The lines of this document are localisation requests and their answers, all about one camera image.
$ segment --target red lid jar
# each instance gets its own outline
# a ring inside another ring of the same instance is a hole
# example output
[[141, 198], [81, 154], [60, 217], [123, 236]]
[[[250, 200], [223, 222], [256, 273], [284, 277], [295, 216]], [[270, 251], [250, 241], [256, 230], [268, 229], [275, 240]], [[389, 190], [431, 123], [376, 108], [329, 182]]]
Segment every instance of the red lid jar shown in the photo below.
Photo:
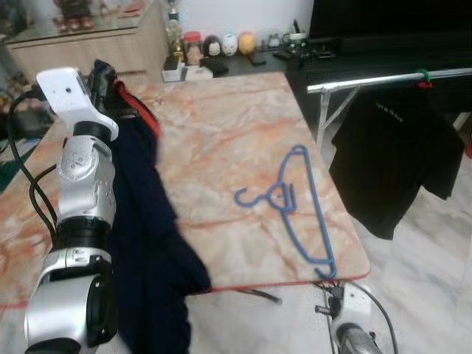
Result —
[[187, 65], [199, 65], [204, 57], [204, 45], [201, 34], [198, 31], [184, 33], [184, 49], [187, 57]]

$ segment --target white wall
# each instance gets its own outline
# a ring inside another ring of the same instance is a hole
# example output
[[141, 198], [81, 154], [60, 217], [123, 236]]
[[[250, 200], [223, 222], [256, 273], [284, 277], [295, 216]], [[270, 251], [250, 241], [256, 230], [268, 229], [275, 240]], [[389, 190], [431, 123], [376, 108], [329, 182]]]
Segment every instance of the white wall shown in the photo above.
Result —
[[259, 42], [268, 34], [286, 32], [295, 18], [309, 32], [313, 0], [181, 0], [178, 9], [184, 32], [221, 37], [251, 31]]

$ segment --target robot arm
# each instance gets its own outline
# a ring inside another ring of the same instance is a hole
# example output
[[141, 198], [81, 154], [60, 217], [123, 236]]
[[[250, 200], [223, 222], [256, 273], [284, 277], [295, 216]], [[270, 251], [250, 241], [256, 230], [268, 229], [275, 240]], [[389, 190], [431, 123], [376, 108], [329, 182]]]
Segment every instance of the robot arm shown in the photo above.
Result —
[[37, 81], [74, 133], [58, 162], [57, 239], [27, 307], [26, 353], [92, 353], [117, 332], [107, 236], [116, 209], [108, 144], [118, 126], [92, 105], [76, 70], [41, 72]]
[[339, 354], [382, 354], [375, 337], [367, 332], [371, 314], [371, 297], [367, 291], [346, 282], [344, 287], [330, 289], [329, 308], [315, 307], [315, 312], [332, 317], [330, 337]]

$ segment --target marble surface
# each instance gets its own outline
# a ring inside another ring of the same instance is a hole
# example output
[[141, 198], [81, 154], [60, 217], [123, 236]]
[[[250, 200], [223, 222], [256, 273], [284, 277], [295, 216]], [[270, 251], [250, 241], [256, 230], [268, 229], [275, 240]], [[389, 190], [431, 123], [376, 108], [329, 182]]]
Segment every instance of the marble surface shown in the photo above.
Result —
[[[181, 232], [216, 290], [318, 279], [295, 249], [280, 212], [266, 201], [252, 209], [234, 201], [243, 187], [249, 188], [249, 200], [266, 193], [296, 144], [310, 152], [337, 277], [369, 273], [366, 253], [282, 73], [138, 86], [133, 92], [163, 125], [159, 172]], [[60, 122], [52, 126], [27, 162], [33, 175], [58, 160], [66, 135]], [[303, 158], [291, 158], [284, 179], [296, 190], [292, 227], [309, 254], [326, 257]], [[18, 174], [0, 196], [0, 306], [8, 308], [25, 304], [50, 247], [28, 186]], [[57, 176], [47, 176], [41, 186], [56, 205]]]

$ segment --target green clip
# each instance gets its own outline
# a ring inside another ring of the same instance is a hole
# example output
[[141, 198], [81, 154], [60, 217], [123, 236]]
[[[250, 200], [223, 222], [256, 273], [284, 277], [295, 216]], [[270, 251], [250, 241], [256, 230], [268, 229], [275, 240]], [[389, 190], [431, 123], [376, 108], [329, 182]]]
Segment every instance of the green clip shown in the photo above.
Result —
[[427, 83], [430, 83], [430, 82], [431, 82], [431, 75], [429, 74], [429, 71], [428, 71], [428, 70], [426, 70], [426, 69], [419, 69], [419, 70], [417, 70], [416, 72], [419, 72], [419, 73], [425, 75], [425, 81], [426, 81]]

